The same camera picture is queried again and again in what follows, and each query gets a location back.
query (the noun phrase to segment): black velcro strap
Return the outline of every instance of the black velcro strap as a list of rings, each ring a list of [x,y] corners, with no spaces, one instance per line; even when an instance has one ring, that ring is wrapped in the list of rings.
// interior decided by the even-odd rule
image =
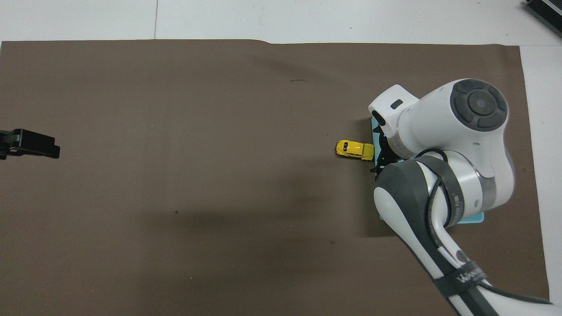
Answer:
[[[433,284],[447,298],[477,286],[484,279],[484,271],[474,261],[469,261],[453,273],[433,281]]]
[[[437,178],[443,183],[443,189],[447,197],[447,206],[449,206],[449,218],[446,227],[450,227],[463,219],[464,215],[464,197],[455,173],[448,163],[432,157],[421,156],[415,159],[429,168]]]

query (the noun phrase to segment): brown mat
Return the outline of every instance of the brown mat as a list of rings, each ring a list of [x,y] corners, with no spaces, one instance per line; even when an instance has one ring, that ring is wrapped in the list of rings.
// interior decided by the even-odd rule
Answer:
[[[499,288],[548,297],[518,47],[251,40],[4,42],[2,315],[454,315],[378,219],[367,105],[460,78],[511,106],[511,200],[453,228]]]

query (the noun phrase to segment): light blue tray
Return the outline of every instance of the light blue tray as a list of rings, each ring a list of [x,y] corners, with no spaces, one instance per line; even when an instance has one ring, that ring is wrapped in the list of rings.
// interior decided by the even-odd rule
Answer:
[[[375,120],[375,118],[371,118],[371,128],[375,129],[377,126],[379,126],[379,123]],[[375,156],[373,158],[373,161],[376,161],[380,153],[379,133],[373,133],[373,145],[375,146]],[[461,220],[459,224],[478,224],[483,221],[484,221],[484,213],[478,213],[474,216]]]

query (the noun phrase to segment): white tile surface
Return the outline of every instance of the white tile surface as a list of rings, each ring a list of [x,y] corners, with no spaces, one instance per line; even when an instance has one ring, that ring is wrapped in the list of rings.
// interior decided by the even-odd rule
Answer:
[[[156,0],[0,1],[0,40],[154,38]]]
[[[521,47],[551,301],[562,305],[562,46]]]
[[[156,38],[562,44],[514,0],[159,0]]]

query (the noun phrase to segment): round gray button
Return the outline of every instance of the round gray button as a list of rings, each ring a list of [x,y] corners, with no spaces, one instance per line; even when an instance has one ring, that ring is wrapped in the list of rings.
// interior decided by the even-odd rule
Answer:
[[[496,99],[489,92],[475,91],[468,97],[468,106],[478,115],[489,115],[497,107]]]

